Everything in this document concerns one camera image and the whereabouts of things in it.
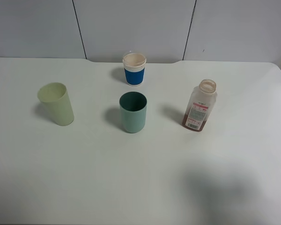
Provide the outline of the clear plastic drink bottle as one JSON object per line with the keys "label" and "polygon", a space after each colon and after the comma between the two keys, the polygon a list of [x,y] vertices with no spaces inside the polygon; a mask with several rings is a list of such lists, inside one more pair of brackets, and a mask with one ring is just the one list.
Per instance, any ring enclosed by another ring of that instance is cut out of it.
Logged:
{"label": "clear plastic drink bottle", "polygon": [[192,131],[202,131],[216,103],[216,98],[216,83],[210,79],[202,80],[192,91],[182,126]]}

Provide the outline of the blue sleeved paper cup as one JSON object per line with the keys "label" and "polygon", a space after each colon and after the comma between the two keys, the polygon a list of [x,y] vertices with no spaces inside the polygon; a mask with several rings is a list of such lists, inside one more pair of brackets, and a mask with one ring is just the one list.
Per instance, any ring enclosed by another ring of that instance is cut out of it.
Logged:
{"label": "blue sleeved paper cup", "polygon": [[123,56],[126,81],[131,86],[141,85],[144,78],[146,57],[138,52],[128,52]]}

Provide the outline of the pale yellow-green plastic cup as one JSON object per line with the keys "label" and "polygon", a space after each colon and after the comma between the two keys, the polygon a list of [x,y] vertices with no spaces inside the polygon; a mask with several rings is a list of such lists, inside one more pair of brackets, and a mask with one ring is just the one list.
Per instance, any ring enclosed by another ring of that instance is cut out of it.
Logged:
{"label": "pale yellow-green plastic cup", "polygon": [[74,121],[73,109],[64,84],[52,82],[41,87],[37,98],[59,126],[67,126]]}

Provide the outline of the teal green plastic cup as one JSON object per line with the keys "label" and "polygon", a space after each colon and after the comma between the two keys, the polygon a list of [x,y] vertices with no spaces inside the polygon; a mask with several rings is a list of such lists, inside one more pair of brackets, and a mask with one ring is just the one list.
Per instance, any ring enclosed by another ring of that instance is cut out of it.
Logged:
{"label": "teal green plastic cup", "polygon": [[140,132],[146,122],[146,97],[136,91],[127,92],[120,97],[119,106],[123,128],[128,133]]}

